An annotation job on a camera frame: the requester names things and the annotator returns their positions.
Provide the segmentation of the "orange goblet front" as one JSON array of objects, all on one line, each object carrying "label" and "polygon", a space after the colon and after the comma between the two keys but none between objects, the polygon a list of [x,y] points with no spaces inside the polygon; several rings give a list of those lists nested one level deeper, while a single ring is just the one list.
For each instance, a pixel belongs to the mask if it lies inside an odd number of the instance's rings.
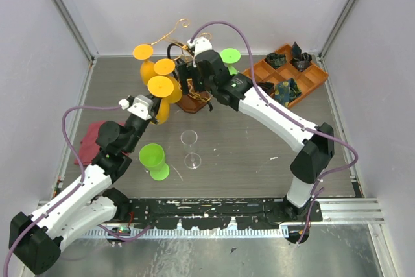
[{"label": "orange goblet front", "polygon": [[156,119],[158,120],[158,124],[161,125],[166,122],[169,117],[170,104],[167,97],[172,95],[174,85],[168,77],[157,75],[149,80],[147,88],[153,96],[160,100]]}]

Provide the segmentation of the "red cloth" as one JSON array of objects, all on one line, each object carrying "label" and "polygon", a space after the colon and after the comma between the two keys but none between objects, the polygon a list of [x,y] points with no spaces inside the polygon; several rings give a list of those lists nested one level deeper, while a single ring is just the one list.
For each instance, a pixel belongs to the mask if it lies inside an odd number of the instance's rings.
[{"label": "red cloth", "polygon": [[78,156],[83,166],[88,166],[99,152],[99,146],[96,144],[98,131],[104,121],[91,123],[85,136],[81,139]]}]

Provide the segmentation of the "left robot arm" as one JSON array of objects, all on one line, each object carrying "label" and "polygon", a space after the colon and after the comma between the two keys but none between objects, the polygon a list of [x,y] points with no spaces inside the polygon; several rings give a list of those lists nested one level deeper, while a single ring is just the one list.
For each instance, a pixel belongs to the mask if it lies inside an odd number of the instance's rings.
[{"label": "left robot arm", "polygon": [[106,221],[127,220],[129,199],[113,184],[130,166],[129,154],[148,125],[157,121],[160,104],[161,98],[154,95],[120,100],[116,108],[128,111],[128,119],[123,125],[106,121],[100,126],[96,139],[99,151],[87,167],[80,168],[80,176],[31,214],[20,212],[13,217],[3,276],[8,274],[12,256],[33,274],[43,274],[88,230]]}]

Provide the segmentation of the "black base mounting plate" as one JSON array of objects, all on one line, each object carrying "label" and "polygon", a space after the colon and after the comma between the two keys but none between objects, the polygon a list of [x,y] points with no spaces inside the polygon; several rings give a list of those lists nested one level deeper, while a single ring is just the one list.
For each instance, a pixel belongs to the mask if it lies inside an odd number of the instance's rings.
[{"label": "black base mounting plate", "polygon": [[126,211],[109,223],[130,223],[134,228],[150,225],[162,230],[225,229],[232,221],[238,230],[278,229],[281,223],[323,220],[319,203],[301,212],[281,198],[140,198],[130,199]]}]

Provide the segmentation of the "wooden compartment tray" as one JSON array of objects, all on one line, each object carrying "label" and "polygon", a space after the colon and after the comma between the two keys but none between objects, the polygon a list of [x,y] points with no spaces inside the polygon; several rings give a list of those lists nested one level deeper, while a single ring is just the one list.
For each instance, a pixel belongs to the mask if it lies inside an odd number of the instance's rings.
[{"label": "wooden compartment tray", "polygon": [[302,96],[294,100],[289,104],[287,108],[292,108],[294,105],[298,104],[300,101],[304,100],[306,96],[311,94],[315,89],[319,88],[324,84],[328,78],[328,74],[320,69],[316,64],[311,61],[311,65],[303,72],[299,72],[290,62],[292,60],[291,56],[291,47],[292,45],[284,45],[278,50],[274,51],[275,53],[285,54],[287,63],[277,69],[274,69],[263,60],[258,61],[254,64],[254,69],[246,69],[243,74],[247,77],[250,77],[251,74],[254,74],[254,80],[259,84],[260,82],[271,82],[273,84],[283,82],[290,78],[293,78],[299,88],[302,91]]}]

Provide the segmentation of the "black item in tray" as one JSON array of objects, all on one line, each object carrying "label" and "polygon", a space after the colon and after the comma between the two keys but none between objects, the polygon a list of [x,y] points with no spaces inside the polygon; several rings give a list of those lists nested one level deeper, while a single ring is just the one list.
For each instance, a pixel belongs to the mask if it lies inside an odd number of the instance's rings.
[{"label": "black item in tray", "polygon": [[260,82],[259,86],[266,93],[273,93],[275,91],[275,84],[271,82]]}]

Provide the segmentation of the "green goblet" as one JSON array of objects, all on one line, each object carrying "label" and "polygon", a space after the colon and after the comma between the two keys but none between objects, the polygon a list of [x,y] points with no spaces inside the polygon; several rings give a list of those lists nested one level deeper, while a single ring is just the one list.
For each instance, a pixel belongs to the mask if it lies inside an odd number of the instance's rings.
[{"label": "green goblet", "polygon": [[241,53],[237,49],[226,48],[220,52],[220,57],[227,66],[230,75],[238,74],[234,64],[236,64],[241,59]]},{"label": "green goblet", "polygon": [[165,160],[165,151],[161,145],[156,143],[150,143],[141,148],[139,161],[156,181],[165,180],[170,173]]}]

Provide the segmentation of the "dark folded cloth in tray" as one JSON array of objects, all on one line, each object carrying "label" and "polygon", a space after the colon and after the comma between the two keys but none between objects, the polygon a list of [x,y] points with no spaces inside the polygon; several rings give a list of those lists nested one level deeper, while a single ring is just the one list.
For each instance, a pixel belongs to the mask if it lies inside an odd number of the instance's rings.
[{"label": "dark folded cloth in tray", "polygon": [[303,52],[296,42],[293,43],[290,52],[292,56],[290,62],[299,72],[305,71],[311,65],[311,55]]}]

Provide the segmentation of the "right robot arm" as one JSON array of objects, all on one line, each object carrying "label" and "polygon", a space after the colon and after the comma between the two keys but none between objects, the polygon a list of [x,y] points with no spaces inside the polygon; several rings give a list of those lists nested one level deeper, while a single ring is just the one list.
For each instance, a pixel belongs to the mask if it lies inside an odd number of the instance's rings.
[{"label": "right robot arm", "polygon": [[183,94],[192,84],[196,91],[209,92],[219,103],[259,121],[283,139],[297,153],[290,165],[292,183],[284,197],[284,212],[292,221],[307,214],[314,183],[334,155],[329,136],[333,127],[303,120],[272,99],[242,73],[230,74],[218,52],[207,50],[193,61],[176,66]]}]

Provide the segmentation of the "orange goblet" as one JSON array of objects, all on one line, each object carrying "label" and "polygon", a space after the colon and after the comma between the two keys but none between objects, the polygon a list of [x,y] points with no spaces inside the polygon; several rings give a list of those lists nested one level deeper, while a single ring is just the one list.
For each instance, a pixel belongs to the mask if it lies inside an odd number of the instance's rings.
[{"label": "orange goblet", "polygon": [[142,61],[140,67],[140,76],[143,84],[147,85],[149,80],[156,75],[154,71],[154,62],[150,60],[153,55],[153,48],[149,44],[141,44],[134,48],[133,57]]},{"label": "orange goblet", "polygon": [[160,100],[156,119],[158,120],[158,124],[161,125],[166,122],[169,117],[170,104],[167,97],[172,95],[174,85],[168,77],[157,75],[149,80],[147,88],[153,96]]},{"label": "orange goblet", "polygon": [[182,98],[178,81],[171,76],[175,69],[173,60],[164,58],[154,64],[157,78],[157,94],[165,98],[169,104],[175,104]]}]

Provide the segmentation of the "blue yellow patterned cloth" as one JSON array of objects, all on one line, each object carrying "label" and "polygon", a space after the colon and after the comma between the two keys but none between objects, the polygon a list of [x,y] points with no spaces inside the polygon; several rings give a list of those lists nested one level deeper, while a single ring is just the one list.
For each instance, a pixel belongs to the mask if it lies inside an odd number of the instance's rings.
[{"label": "blue yellow patterned cloth", "polygon": [[293,78],[276,84],[274,100],[284,107],[288,107],[291,102],[301,96],[302,91]]}]

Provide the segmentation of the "clear champagne flute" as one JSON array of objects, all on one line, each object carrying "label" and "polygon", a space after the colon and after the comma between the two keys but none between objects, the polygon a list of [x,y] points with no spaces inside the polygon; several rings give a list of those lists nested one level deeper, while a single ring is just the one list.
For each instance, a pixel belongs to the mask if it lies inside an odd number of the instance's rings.
[{"label": "clear champagne flute", "polygon": [[188,169],[198,169],[201,165],[201,157],[198,154],[198,134],[194,130],[182,132],[180,140],[186,153],[184,164]]}]

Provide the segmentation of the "dark rolled cloth in tray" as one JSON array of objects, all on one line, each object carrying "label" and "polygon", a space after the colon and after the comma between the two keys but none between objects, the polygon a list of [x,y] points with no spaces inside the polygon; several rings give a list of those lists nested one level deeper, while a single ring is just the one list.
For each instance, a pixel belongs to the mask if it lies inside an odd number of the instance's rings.
[{"label": "dark rolled cloth in tray", "polygon": [[280,53],[270,53],[266,56],[265,62],[273,67],[274,69],[277,69],[287,63],[287,59],[285,54]]}]

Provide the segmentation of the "green goblet front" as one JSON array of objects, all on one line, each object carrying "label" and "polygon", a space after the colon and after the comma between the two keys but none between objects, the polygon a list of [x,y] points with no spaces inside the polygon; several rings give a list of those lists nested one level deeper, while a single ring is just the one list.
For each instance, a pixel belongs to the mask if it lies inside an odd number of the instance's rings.
[{"label": "green goblet front", "polygon": [[141,148],[139,161],[156,181],[165,180],[170,173],[165,160],[165,151],[161,145],[156,143],[150,143]]}]

